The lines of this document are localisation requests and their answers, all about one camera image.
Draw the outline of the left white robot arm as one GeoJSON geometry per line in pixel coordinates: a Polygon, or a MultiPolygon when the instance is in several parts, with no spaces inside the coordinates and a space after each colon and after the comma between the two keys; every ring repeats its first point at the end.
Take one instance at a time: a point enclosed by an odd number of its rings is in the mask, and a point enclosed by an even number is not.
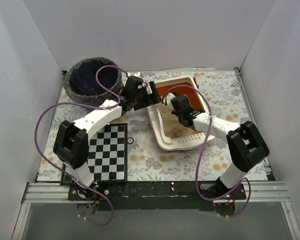
{"type": "Polygon", "coordinates": [[[141,78],[130,76],[119,93],[111,94],[95,110],[73,122],[63,121],[58,128],[53,152],[66,165],[73,181],[82,188],[90,187],[96,181],[87,164],[93,135],[125,113],[160,101],[153,81],[144,85],[141,78]]]}

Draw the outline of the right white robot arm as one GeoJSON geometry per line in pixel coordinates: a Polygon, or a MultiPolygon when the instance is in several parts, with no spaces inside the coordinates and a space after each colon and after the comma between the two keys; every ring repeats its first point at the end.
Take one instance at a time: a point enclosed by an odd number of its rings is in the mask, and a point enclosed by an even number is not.
{"type": "Polygon", "coordinates": [[[184,127],[212,135],[228,145],[232,163],[214,185],[198,191],[206,199],[225,196],[237,188],[247,173],[270,154],[257,126],[251,121],[237,123],[212,117],[209,111],[194,109],[184,95],[169,93],[164,104],[172,109],[172,114],[184,127]]]}

